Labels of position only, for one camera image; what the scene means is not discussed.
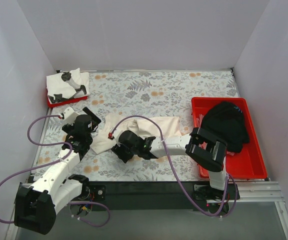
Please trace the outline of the cream white t-shirt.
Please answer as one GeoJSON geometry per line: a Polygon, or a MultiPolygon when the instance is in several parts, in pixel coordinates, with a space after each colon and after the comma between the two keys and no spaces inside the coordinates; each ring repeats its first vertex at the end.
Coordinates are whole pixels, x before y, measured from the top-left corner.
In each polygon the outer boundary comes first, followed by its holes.
{"type": "MultiPolygon", "coordinates": [[[[115,113],[109,113],[105,117],[103,129],[93,138],[90,148],[97,154],[110,150],[115,142],[108,138],[108,134],[124,117],[115,113]]],[[[180,137],[180,119],[177,116],[156,116],[151,118],[160,128],[164,138],[180,137]]],[[[159,137],[158,128],[143,118],[129,118],[118,125],[117,131],[130,130],[141,138],[159,137]]]]}

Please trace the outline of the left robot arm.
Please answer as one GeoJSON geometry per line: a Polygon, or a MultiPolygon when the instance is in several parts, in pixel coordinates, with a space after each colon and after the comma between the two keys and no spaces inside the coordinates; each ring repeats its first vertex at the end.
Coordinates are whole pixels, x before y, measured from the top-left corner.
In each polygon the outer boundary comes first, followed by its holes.
{"type": "Polygon", "coordinates": [[[83,113],[71,107],[61,114],[65,141],[55,164],[29,187],[20,187],[15,197],[14,225],[46,235],[52,229],[57,214],[71,200],[85,200],[90,196],[88,178],[70,176],[72,169],[80,163],[90,150],[94,133],[101,120],[87,107],[83,113]]]}

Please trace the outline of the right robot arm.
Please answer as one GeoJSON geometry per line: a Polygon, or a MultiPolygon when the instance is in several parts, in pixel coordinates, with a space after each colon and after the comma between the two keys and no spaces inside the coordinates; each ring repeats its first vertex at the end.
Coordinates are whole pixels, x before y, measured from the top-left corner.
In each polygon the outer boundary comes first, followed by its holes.
{"type": "Polygon", "coordinates": [[[108,134],[115,141],[112,152],[124,163],[133,156],[144,160],[170,156],[189,156],[199,166],[208,171],[210,192],[221,199],[229,192],[226,184],[227,143],[206,131],[195,127],[190,134],[168,137],[142,138],[130,130],[115,130],[108,134]]]}

